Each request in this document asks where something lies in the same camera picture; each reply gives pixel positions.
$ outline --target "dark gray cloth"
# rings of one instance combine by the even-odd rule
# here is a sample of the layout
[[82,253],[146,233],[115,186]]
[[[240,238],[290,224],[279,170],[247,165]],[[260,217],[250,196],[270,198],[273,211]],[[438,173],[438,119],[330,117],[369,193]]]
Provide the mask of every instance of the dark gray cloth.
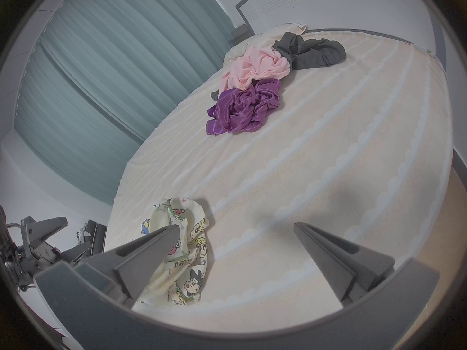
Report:
[[276,40],[272,48],[287,58],[292,70],[331,66],[346,58],[346,50],[339,42],[328,39],[305,41],[291,32]]
[[211,98],[217,102],[217,99],[219,98],[219,90],[211,92]]

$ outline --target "purple satin cloth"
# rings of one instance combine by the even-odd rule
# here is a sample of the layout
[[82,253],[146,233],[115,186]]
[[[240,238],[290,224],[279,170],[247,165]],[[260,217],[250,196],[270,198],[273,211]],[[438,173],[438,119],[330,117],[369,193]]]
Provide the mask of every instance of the purple satin cloth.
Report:
[[206,133],[258,131],[266,117],[279,107],[279,88],[278,79],[261,79],[247,90],[225,90],[217,104],[207,111],[214,119],[207,121]]

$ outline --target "curtain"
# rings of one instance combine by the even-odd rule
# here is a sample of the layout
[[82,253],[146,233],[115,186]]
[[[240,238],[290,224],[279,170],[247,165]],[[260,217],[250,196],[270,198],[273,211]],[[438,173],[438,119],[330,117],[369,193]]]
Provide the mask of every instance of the curtain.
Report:
[[138,147],[222,67],[233,29],[216,0],[67,0],[31,55],[15,129],[111,205]]

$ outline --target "bed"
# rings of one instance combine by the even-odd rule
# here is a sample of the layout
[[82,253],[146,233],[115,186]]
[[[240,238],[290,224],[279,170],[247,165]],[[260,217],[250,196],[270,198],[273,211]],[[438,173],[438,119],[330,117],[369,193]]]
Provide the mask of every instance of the bed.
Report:
[[201,300],[175,306],[162,297],[133,310],[213,332],[295,326],[342,306],[294,222],[391,255],[396,268],[428,237],[452,160],[446,76],[429,51],[361,32],[305,33],[339,41],[347,60],[283,78],[281,106],[259,131],[206,135],[210,93],[232,61],[290,29],[234,47],[128,162],[106,250],[142,236],[142,214],[165,198],[195,200],[210,222]]

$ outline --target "floor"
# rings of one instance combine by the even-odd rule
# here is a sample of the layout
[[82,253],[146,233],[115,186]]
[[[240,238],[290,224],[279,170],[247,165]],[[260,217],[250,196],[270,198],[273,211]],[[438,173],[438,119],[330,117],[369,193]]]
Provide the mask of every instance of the floor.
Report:
[[440,281],[425,309],[395,346],[399,348],[434,312],[450,287],[467,251],[467,192],[451,169],[446,197],[438,220],[416,258],[440,272]]

